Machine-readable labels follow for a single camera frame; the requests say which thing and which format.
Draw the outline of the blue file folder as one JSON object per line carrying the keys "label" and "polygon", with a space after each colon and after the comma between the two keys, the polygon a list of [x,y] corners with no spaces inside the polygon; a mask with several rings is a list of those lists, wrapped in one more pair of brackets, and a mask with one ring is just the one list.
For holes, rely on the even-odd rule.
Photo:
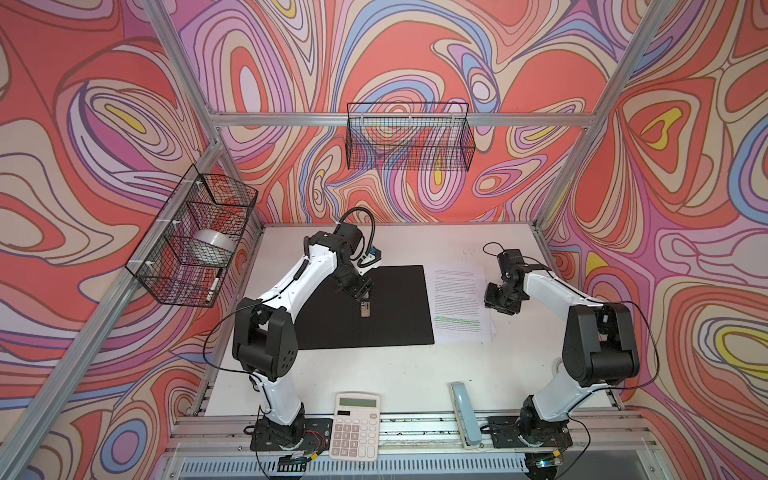
{"label": "blue file folder", "polygon": [[384,266],[368,276],[366,300],[354,300],[331,277],[318,286],[294,323],[301,350],[435,343],[424,267]]}

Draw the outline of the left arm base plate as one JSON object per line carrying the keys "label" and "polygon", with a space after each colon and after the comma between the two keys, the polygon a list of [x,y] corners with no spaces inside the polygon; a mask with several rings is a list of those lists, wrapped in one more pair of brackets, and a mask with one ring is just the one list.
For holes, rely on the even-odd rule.
{"label": "left arm base plate", "polygon": [[291,426],[282,426],[268,419],[258,419],[243,433],[250,437],[254,452],[304,451],[321,453],[331,441],[333,420],[330,418],[298,418]]}

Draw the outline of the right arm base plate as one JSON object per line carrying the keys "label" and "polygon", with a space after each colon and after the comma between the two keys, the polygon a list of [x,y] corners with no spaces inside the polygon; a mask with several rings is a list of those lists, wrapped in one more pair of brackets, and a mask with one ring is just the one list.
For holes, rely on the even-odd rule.
{"label": "right arm base plate", "polygon": [[565,421],[521,420],[519,416],[492,416],[480,431],[489,434],[495,448],[566,450],[573,445]]}

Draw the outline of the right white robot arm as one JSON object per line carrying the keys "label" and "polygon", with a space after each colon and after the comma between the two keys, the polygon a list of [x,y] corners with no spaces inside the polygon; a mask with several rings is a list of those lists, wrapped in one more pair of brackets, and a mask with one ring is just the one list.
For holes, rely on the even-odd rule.
{"label": "right white robot arm", "polygon": [[565,322],[553,378],[544,389],[526,398],[518,420],[522,428],[559,425],[593,393],[638,375],[634,322],[626,305],[588,296],[518,249],[503,248],[493,256],[501,282],[487,285],[487,308],[516,315],[523,302],[534,299]]}

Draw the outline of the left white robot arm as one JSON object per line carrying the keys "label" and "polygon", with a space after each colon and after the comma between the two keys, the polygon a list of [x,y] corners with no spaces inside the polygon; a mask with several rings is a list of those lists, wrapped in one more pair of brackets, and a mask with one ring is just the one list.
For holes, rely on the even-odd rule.
{"label": "left white robot arm", "polygon": [[267,402],[266,419],[292,429],[302,426],[304,405],[289,377],[298,356],[295,320],[307,300],[327,279],[342,292],[362,300],[373,281],[367,272],[379,265],[382,252],[360,229],[340,222],[333,232],[303,239],[302,256],[267,292],[245,298],[236,309],[232,357]]}

